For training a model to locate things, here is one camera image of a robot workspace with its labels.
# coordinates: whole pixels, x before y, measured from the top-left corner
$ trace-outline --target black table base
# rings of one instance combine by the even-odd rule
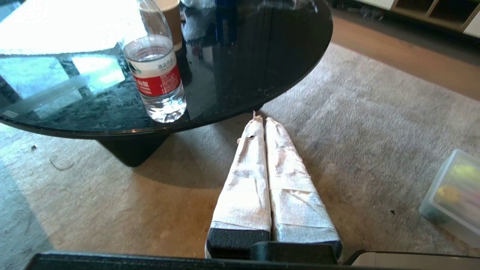
[[[138,139],[104,139],[98,142],[123,164],[137,167],[150,157],[167,137],[168,135]]]

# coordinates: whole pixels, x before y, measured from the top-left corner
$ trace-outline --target water bottle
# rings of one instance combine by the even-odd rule
[[[179,119],[187,103],[163,13],[154,0],[133,0],[124,20],[123,54],[148,116],[161,123]]]

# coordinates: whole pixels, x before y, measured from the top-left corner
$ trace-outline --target plastic storage box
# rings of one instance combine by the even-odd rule
[[[480,247],[480,160],[454,150],[419,211],[470,246]]]

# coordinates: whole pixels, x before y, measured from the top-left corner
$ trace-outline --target beige carpet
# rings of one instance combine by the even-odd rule
[[[480,156],[479,102],[332,44],[261,113],[289,130],[345,258],[358,249],[480,256],[418,214],[453,149]],[[95,141],[0,125],[0,265],[20,269],[48,249],[201,258],[250,118],[172,135],[135,169]]]

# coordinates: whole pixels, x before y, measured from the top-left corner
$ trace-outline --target bottle label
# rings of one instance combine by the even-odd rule
[[[170,93],[180,86],[180,71],[175,51],[151,62],[135,62],[127,59],[140,93],[155,97]]]

